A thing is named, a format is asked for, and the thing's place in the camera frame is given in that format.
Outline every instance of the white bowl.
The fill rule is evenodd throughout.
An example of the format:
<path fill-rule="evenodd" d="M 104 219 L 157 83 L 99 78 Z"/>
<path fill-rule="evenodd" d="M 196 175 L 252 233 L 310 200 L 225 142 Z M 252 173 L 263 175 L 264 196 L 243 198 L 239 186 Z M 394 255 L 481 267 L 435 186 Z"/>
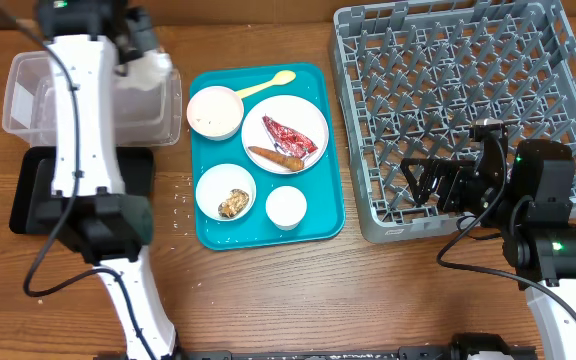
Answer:
<path fill-rule="evenodd" d="M 186 118 L 197 133 L 210 140 L 235 135 L 244 117 L 244 103 L 237 93 L 224 86 L 201 89 L 188 102 Z"/>
<path fill-rule="evenodd" d="M 266 199 L 266 214 L 279 229 L 292 230 L 306 215 L 308 203 L 304 194 L 292 186 L 276 188 Z"/>
<path fill-rule="evenodd" d="M 250 197 L 246 207 L 234 218 L 228 219 L 219 215 L 219 205 L 230 197 L 234 189 L 245 191 Z M 246 215 L 252 208 L 257 195 L 257 186 L 252 175 L 246 169 L 234 164 L 221 164 L 206 171 L 195 189 L 195 201 L 201 212 L 217 221 L 233 221 Z"/>

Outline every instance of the orange carrot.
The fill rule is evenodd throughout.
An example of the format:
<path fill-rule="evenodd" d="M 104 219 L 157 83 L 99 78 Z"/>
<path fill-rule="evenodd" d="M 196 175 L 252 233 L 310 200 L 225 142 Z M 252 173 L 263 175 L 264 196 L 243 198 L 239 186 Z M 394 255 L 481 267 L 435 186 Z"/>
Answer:
<path fill-rule="evenodd" d="M 304 169 L 304 162 L 294 156 L 286 156 L 276 151 L 263 149 L 257 146 L 249 146 L 248 150 L 274 162 L 275 164 L 279 164 L 285 168 L 288 168 L 291 171 L 300 171 Z"/>

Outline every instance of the blue tray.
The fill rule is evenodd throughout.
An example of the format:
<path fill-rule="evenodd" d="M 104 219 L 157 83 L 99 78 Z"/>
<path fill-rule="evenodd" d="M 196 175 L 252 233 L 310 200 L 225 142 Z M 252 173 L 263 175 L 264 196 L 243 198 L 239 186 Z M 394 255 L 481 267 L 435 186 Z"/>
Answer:
<path fill-rule="evenodd" d="M 197 236 L 213 250 L 232 250 L 256 246 L 330 239 L 346 222 L 344 198 L 339 176 L 335 137 L 330 121 L 330 106 L 324 75 L 314 65 L 296 63 L 245 69 L 213 71 L 201 74 L 190 86 L 190 96 L 214 85 L 240 90 L 272 79 L 280 70 L 292 70 L 297 78 L 284 86 L 273 86 L 244 99 L 244 118 L 260 101 L 275 95 L 295 95 L 315 104 L 328 121 L 330 140 L 321 160 L 310 169 L 295 175 L 269 173 L 246 155 L 241 130 L 224 141 L 211 141 L 192 131 L 192 173 L 194 188 L 201 175 L 224 163 L 237 164 L 250 172 L 257 184 L 257 198 L 252 209 L 241 219 L 218 222 L 204 215 L 195 203 Z M 299 226 L 291 231 L 279 230 L 266 215 L 266 198 L 279 186 L 294 186 L 308 201 L 308 211 Z"/>

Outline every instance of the wooden tabletop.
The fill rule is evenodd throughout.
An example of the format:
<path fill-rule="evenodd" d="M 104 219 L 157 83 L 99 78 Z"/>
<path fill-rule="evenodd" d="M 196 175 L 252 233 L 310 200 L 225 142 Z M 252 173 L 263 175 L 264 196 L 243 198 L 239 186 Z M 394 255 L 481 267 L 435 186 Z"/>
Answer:
<path fill-rule="evenodd" d="M 576 19 L 571 23 L 576 34 Z M 347 212 L 345 228 L 329 241 L 208 250 L 194 232 L 190 134 L 184 125 L 176 145 L 154 150 L 156 234 L 151 253 L 160 297 L 184 346 L 233 352 L 396 349 L 447 343 L 453 333 L 466 331 L 498 333 L 510 344 L 540 346 L 515 283 L 435 263 L 449 237 L 386 245 L 362 238 L 331 77 L 331 29 L 331 24 L 320 23 L 158 31 L 183 73 L 186 93 L 190 82 L 209 70 L 296 61 L 321 68 Z M 26 297 L 21 284 L 45 237 L 14 235 L 8 229 L 28 145 L 1 129 L 1 107 L 12 58 L 34 49 L 21 35 L 0 32 L 0 359 L 89 359 L 102 351 L 125 350 L 101 282 L 86 279 L 42 301 Z M 511 270 L 500 240 L 463 241 L 448 258 Z M 33 285 L 45 288 L 88 268 L 80 255 L 57 244 Z"/>

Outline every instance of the gray plastic crate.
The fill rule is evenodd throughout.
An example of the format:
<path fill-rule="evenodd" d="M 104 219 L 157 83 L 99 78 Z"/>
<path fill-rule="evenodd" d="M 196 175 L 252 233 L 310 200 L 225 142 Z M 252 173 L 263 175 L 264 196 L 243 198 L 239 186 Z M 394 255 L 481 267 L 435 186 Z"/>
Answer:
<path fill-rule="evenodd" d="M 476 158 L 468 139 L 474 119 L 507 121 L 509 160 L 519 141 L 533 138 L 568 144 L 576 159 L 576 41 L 559 0 L 343 8 L 330 50 L 369 241 L 456 230 L 459 214 L 439 214 L 436 196 L 415 206 L 399 164 Z M 576 217 L 576 176 L 570 198 Z"/>

